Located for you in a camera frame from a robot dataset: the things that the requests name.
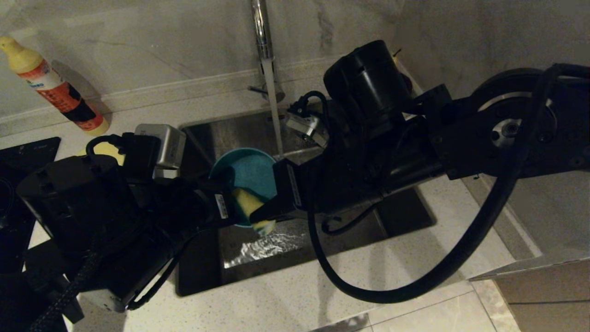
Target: black cooktop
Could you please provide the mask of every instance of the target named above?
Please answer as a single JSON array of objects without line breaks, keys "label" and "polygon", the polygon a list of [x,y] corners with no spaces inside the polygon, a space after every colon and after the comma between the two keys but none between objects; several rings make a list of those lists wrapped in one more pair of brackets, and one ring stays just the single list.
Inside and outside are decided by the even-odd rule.
[{"label": "black cooktop", "polygon": [[20,272],[35,216],[16,195],[16,187],[29,173],[55,159],[61,139],[0,150],[0,274]]}]

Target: teal bowl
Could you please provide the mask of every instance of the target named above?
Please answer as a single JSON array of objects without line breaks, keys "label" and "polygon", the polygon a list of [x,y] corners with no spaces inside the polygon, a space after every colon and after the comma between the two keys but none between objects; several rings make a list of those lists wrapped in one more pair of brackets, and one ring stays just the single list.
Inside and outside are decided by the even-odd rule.
[{"label": "teal bowl", "polygon": [[[209,178],[230,174],[232,190],[244,188],[266,202],[277,195],[277,187],[274,183],[273,164],[276,161],[264,151],[254,148],[239,148],[232,150],[219,158]],[[239,227],[252,227],[245,216],[235,224]]]}]

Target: dish soap bottle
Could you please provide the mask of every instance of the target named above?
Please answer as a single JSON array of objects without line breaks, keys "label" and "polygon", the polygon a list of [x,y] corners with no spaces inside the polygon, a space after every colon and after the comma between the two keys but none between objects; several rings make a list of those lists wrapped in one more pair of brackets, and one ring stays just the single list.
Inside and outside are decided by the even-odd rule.
[{"label": "dish soap bottle", "polygon": [[0,37],[0,48],[8,56],[10,69],[84,132],[100,136],[109,129],[103,115],[90,107],[39,53],[23,47],[12,37]]}]

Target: label sticker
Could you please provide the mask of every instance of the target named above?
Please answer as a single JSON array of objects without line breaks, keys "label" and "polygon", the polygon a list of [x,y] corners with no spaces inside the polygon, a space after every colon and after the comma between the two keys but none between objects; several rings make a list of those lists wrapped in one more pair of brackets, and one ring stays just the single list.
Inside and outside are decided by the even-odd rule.
[{"label": "label sticker", "polygon": [[291,189],[293,190],[293,199],[295,199],[295,205],[301,207],[301,197],[299,196],[299,188],[297,188],[297,180],[295,179],[295,171],[293,171],[293,166],[287,164],[287,172],[289,173],[289,180],[291,181]]},{"label": "label sticker", "polygon": [[219,214],[221,215],[221,219],[229,218],[229,214],[227,213],[227,207],[225,206],[225,200],[222,194],[215,194],[215,200],[217,201],[217,207],[219,208]]}]

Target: speckled countertop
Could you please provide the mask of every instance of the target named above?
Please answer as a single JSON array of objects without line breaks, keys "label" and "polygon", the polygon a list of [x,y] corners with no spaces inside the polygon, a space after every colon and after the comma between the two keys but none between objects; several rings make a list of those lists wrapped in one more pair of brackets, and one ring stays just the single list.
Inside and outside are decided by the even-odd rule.
[{"label": "speckled countertop", "polygon": [[[319,79],[301,80],[286,90],[319,88]],[[112,115],[109,134],[134,131],[140,123],[181,126],[257,109],[260,97],[237,91],[148,106]],[[0,138],[0,148],[52,136],[62,138],[57,158],[84,148],[90,137],[72,123],[61,123]],[[479,206],[461,181],[446,177],[421,184],[419,190],[437,219],[433,227],[332,256],[348,282],[370,289],[405,285],[429,271],[455,245]],[[47,239],[36,225],[31,245]],[[514,262],[492,230],[475,254],[452,277],[457,282]],[[71,331],[309,331],[377,307],[338,291],[316,261],[180,298],[168,281],[144,307],[110,313],[80,299],[86,318]]]}]

